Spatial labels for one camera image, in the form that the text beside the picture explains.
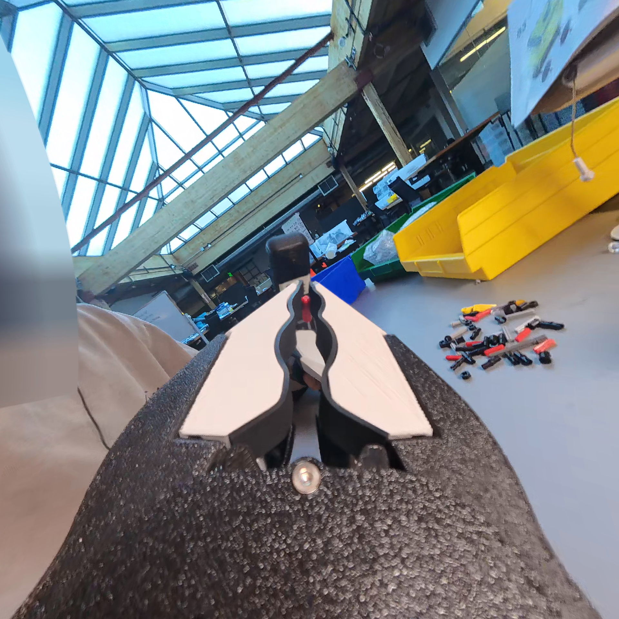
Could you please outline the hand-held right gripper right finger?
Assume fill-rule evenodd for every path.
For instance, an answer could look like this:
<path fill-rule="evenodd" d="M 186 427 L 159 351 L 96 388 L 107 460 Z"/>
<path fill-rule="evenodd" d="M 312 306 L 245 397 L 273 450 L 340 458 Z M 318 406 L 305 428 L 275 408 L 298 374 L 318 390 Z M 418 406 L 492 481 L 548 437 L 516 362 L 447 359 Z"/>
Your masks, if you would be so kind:
<path fill-rule="evenodd" d="M 320 283 L 312 283 L 322 390 L 340 414 L 386 439 L 431 437 L 433 428 L 386 333 Z"/>

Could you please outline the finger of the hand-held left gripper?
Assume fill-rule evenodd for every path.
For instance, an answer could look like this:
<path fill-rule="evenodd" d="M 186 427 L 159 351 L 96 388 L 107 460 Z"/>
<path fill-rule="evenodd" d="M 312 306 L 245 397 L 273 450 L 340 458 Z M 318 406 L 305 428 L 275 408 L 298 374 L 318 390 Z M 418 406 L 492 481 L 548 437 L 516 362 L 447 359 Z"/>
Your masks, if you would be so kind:
<path fill-rule="evenodd" d="M 316 333 L 296 331 L 295 352 L 304 372 L 321 382 L 325 361 L 316 344 Z"/>

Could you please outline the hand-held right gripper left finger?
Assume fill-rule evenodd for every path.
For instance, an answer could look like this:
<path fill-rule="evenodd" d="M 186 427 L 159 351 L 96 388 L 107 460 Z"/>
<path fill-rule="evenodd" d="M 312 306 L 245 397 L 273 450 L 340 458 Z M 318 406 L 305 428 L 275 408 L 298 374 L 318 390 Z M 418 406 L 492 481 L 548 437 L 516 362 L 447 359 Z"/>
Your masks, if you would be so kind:
<path fill-rule="evenodd" d="M 293 281 L 230 329 L 197 393 L 182 437 L 225 444 L 279 444 L 293 402 L 288 360 L 302 314 L 302 281 Z"/>

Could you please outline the instruction booklet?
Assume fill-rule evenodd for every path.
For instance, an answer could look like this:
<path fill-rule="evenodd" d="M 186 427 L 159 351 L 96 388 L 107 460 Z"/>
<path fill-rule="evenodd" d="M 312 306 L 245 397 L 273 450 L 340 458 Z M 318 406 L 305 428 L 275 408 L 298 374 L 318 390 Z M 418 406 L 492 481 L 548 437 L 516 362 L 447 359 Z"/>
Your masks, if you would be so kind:
<path fill-rule="evenodd" d="M 618 78 L 618 1 L 512 1 L 511 120 L 550 113 Z"/>

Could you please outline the grey desk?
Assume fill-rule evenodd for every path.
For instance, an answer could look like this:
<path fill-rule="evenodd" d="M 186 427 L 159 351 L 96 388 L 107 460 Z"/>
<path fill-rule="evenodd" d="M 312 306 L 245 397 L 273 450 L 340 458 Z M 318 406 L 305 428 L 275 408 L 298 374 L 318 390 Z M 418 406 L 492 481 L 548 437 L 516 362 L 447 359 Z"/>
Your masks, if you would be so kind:
<path fill-rule="evenodd" d="M 618 203 L 595 211 L 495 279 L 418 274 L 353 307 L 410 347 L 474 409 L 514 467 L 554 551 L 604 618 L 618 618 Z M 539 302 L 561 322 L 549 365 L 475 369 L 463 381 L 438 342 L 460 308 Z"/>

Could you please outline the white paper sign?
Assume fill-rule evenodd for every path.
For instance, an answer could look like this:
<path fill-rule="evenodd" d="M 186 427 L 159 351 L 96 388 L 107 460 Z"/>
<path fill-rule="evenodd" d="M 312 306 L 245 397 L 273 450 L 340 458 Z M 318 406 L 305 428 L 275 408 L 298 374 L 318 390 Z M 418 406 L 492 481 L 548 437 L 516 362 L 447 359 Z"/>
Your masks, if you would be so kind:
<path fill-rule="evenodd" d="M 314 244 L 315 239 L 302 221 L 300 214 L 294 213 L 287 221 L 283 222 L 282 230 L 284 234 L 302 234 L 308 241 L 309 245 Z"/>

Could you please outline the blue plastic bin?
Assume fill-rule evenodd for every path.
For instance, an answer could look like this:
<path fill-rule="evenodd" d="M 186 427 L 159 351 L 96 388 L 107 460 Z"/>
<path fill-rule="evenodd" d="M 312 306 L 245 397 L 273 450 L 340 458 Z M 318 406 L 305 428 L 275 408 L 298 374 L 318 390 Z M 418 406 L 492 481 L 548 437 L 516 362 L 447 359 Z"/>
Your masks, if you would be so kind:
<path fill-rule="evenodd" d="M 351 256 L 346 256 L 327 269 L 312 276 L 312 281 L 320 283 L 349 305 L 356 302 L 360 294 L 367 287 Z"/>

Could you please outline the green plastic bin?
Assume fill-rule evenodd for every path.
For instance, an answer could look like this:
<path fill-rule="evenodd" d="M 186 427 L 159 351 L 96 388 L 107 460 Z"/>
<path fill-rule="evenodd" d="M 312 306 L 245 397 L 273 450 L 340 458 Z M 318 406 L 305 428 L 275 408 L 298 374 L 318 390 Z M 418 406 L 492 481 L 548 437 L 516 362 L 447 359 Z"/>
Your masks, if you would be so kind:
<path fill-rule="evenodd" d="M 456 191 L 460 190 L 467 183 L 471 182 L 476 178 L 475 173 L 471 173 L 464 177 L 462 180 L 455 182 L 445 190 L 438 192 L 436 195 L 430 197 L 429 199 L 421 202 L 420 204 L 413 206 L 410 212 L 405 212 L 402 216 L 395 220 L 394 223 L 391 223 L 386 229 L 390 230 L 394 233 L 394 236 L 397 232 L 399 232 L 402 228 L 405 228 L 407 225 L 410 225 L 417 219 L 421 218 L 422 215 L 428 213 L 434 206 L 443 202 L 447 197 L 450 197 Z M 392 262 L 387 262 L 381 264 L 379 266 L 373 266 L 368 263 L 363 258 L 364 250 L 367 244 L 373 240 L 376 236 L 370 239 L 367 243 L 362 245 L 362 247 L 355 252 L 352 253 L 351 258 L 352 261 L 363 280 L 369 279 L 372 282 L 383 282 L 390 279 L 395 279 L 406 275 L 406 270 L 401 264 L 399 258 L 398 260 L 394 260 Z"/>

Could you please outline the clear plastic bag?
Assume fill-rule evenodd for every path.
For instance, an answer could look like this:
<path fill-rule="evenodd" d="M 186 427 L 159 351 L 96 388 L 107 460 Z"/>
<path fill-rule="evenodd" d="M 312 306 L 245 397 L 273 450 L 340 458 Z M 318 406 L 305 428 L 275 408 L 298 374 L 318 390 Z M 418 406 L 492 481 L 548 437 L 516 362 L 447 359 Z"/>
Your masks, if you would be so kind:
<path fill-rule="evenodd" d="M 365 247 L 363 259 L 373 266 L 398 260 L 398 251 L 394 242 L 394 233 L 383 229 Z"/>

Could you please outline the whiteboard on stand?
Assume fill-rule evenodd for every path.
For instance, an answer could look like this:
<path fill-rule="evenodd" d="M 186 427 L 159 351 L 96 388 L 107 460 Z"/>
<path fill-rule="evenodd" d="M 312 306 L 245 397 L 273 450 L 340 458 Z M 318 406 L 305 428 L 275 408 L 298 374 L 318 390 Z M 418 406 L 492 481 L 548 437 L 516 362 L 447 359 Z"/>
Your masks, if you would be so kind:
<path fill-rule="evenodd" d="M 187 343 L 201 336 L 193 320 L 181 311 L 167 291 L 151 298 L 134 317 L 158 327 L 177 342 Z"/>

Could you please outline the scattered small building pieces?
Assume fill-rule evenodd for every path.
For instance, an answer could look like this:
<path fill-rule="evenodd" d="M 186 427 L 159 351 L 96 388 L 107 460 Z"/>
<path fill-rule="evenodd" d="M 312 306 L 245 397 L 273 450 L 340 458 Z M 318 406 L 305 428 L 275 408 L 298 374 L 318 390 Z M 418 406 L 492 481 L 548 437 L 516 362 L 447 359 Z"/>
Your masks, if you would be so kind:
<path fill-rule="evenodd" d="M 564 322 L 540 315 L 537 300 L 512 299 L 502 304 L 463 307 L 437 343 L 450 370 L 462 381 L 473 369 L 484 373 L 506 365 L 516 368 L 551 366 L 556 333 Z"/>

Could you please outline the person's beige sweatshirt torso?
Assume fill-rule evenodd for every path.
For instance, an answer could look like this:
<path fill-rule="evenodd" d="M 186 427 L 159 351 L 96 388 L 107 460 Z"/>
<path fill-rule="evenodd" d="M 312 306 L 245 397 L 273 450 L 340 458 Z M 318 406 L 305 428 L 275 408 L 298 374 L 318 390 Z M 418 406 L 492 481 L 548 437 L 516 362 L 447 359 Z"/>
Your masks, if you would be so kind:
<path fill-rule="evenodd" d="M 78 304 L 77 318 L 77 390 L 1 409 L 1 618 L 44 575 L 128 422 L 197 355 L 134 316 Z"/>

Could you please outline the yellow plastic bin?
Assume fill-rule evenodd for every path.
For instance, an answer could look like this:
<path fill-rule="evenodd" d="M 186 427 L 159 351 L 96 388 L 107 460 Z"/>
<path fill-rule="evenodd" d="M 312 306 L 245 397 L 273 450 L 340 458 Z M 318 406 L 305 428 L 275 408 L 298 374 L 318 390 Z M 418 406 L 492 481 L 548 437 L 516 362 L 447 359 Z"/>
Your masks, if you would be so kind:
<path fill-rule="evenodd" d="M 594 173 L 581 181 L 571 125 L 513 152 L 401 229 L 407 272 L 491 280 L 618 194 L 618 99 L 575 121 L 575 146 Z"/>

